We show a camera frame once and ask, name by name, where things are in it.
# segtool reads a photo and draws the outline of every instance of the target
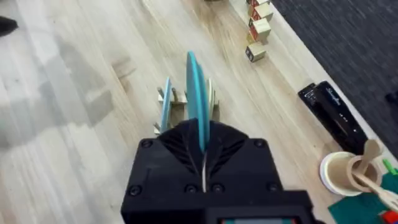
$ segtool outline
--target blue plastic disc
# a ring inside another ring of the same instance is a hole
[[[167,77],[166,88],[163,97],[163,107],[162,107],[162,122],[160,124],[160,133],[167,131],[169,128],[169,118],[170,118],[170,96],[172,91],[172,84],[170,78]]]
[[[210,140],[209,106],[205,77],[193,52],[188,52],[187,56],[187,95],[188,117],[198,120],[199,146],[204,152]]]

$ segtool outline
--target black stapler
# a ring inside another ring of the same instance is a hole
[[[398,91],[396,91],[395,93],[390,93],[388,95],[386,95],[386,100],[389,103],[395,104],[396,106],[398,106]]]
[[[298,95],[344,151],[363,154],[368,137],[328,82],[312,83]]]
[[[15,20],[0,16],[0,37],[10,34],[16,28],[18,24]]]

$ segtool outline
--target screw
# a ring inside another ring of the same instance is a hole
[[[225,191],[225,188],[224,188],[224,186],[222,186],[221,184],[214,184],[214,185],[211,187],[211,190],[212,190],[213,192],[216,192],[216,193],[222,193],[222,192]]]
[[[149,148],[149,147],[151,147],[152,144],[153,144],[153,142],[151,140],[143,140],[141,143],[141,146],[144,148]]]
[[[130,196],[133,196],[133,197],[138,196],[139,194],[141,194],[141,192],[142,192],[142,187],[140,185],[131,186],[130,191],[129,191]]]
[[[262,148],[266,145],[266,142],[263,139],[257,139],[254,141],[254,145],[256,147]]]
[[[193,194],[193,193],[198,192],[198,188],[196,186],[190,184],[185,187],[185,192]]]
[[[275,183],[270,183],[270,184],[267,185],[267,190],[270,191],[270,192],[275,192],[275,191],[279,190],[279,187]]]

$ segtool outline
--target dark carpet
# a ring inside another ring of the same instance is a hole
[[[323,68],[398,157],[398,0],[275,0]]]

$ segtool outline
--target wooden spoon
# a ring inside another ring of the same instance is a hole
[[[356,177],[365,186],[369,187],[372,192],[379,196],[380,201],[394,212],[398,212],[398,195],[389,190],[384,190],[365,175],[359,173],[358,171],[353,171],[354,177]]]
[[[359,164],[358,168],[356,168],[356,171],[360,174],[364,174],[369,166],[369,163],[377,156],[380,156],[382,153],[383,150],[380,148],[376,140],[367,140],[365,143],[362,161]]]

